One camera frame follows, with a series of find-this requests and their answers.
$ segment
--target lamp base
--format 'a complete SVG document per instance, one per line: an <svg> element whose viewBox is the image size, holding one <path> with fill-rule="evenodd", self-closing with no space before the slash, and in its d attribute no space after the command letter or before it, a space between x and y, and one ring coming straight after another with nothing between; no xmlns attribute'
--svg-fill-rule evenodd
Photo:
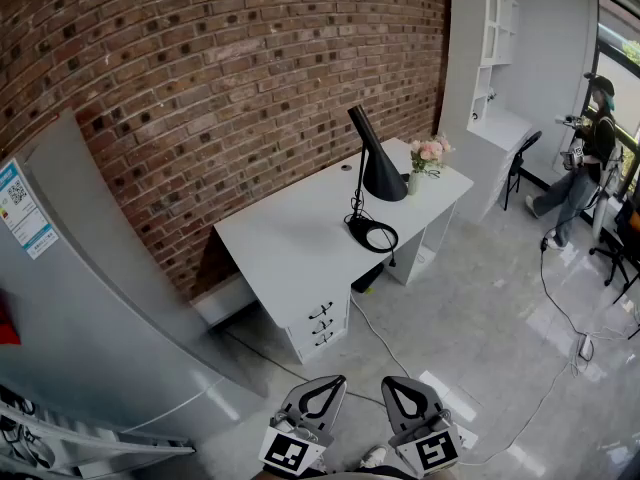
<svg viewBox="0 0 640 480"><path fill-rule="evenodd" d="M356 239L356 242L358 242L365 249L369 249L370 251L377 253L392 252L395 246L398 244L398 233L396 233L396 230L391 226L388 226L387 224L383 224L382 222L365 219L363 217L352 217L349 222L347 222L347 226L349 227L351 236ZM369 242L368 235L375 229L381 229L386 232L385 234L388 233L387 238L389 238L390 241L389 247L380 248L372 245Z"/></svg>

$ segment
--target person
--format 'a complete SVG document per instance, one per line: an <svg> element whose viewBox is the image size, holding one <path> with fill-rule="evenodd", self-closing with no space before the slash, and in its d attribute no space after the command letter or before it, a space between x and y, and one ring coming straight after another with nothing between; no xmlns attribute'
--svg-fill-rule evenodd
<svg viewBox="0 0 640 480"><path fill-rule="evenodd" d="M535 199L530 195L525 198L527 208L536 218L562 205L555 232L548 240L551 249L562 250L569 243L573 217L589 204L616 146L615 124L611 115L615 109L613 84L607 78L597 76L591 82L591 89L598 112L590 128L583 127L576 133L576 138L585 142L581 164L551 185L545 194Z"/></svg>
<svg viewBox="0 0 640 480"><path fill-rule="evenodd" d="M276 468L265 466L265 470L261 471L253 477L253 480L281 480L293 478L322 478L326 480L416 480L415 477L400 471L393 466L385 466L384 460L387 456L387 447L377 445L371 448L362 459L360 459L359 467L352 472L328 474L324 465L322 456L316 460L311 467L306 469L299 477L289 476L283 471ZM429 476L430 480L454 480L454 476L449 471L439 471Z"/></svg>

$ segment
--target drawer handle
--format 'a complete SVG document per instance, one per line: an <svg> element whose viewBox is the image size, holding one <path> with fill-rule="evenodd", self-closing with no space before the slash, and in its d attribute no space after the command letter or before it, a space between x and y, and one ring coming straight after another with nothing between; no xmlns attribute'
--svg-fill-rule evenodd
<svg viewBox="0 0 640 480"><path fill-rule="evenodd" d="M320 313L318 313L316 316L309 315L309 320L313 320L314 318L318 318L319 316L326 316L327 311L329 311L331 306L333 306L333 302L329 302L329 304L327 304L326 308L324 307L324 304L322 304L320 306L322 308L322 311L320 311Z"/></svg>
<svg viewBox="0 0 640 480"><path fill-rule="evenodd" d="M331 336L333 336L333 331L329 333L329 338L331 338ZM326 342L327 342L327 335L323 334L322 341L320 343L316 343L316 347L319 347L320 345L324 345Z"/></svg>
<svg viewBox="0 0 640 480"><path fill-rule="evenodd" d="M332 323L333 323L333 318L331 320L329 320L329 323L325 323L324 320L320 320L320 323L322 324L322 329L320 329L319 331L313 331L311 334L320 334L323 331L327 330L327 327L329 327Z"/></svg>

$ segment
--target flower vase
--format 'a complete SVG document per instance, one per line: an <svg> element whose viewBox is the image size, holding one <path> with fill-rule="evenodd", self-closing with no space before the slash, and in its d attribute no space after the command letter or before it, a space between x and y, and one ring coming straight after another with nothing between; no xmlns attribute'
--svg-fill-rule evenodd
<svg viewBox="0 0 640 480"><path fill-rule="evenodd" d="M420 188L420 178L422 177L422 173L417 171L411 171L409 175L409 195L412 196L418 192Z"/></svg>

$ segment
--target black desk lamp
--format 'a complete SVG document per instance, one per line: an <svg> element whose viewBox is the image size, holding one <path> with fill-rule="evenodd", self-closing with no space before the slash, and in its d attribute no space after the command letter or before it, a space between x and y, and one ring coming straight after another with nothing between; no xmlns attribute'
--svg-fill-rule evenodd
<svg viewBox="0 0 640 480"><path fill-rule="evenodd" d="M349 117L360 134L362 139L362 155L360 156L360 173L358 174L358 188L355 197L352 199L353 214L345 218L349 231L356 241L373 252L393 254L393 249L398 243L398 233L395 229L382 222L377 222L369 217L364 211L364 199L362 196L362 184L375 197L383 201L401 201L407 195L407 185L402 176L391 162L387 154L382 149L382 144L373 131L367 115L361 105L348 110ZM365 150L369 152L367 167L364 168ZM369 233L380 229L389 241L388 248L380 248L369 242Z"/></svg>

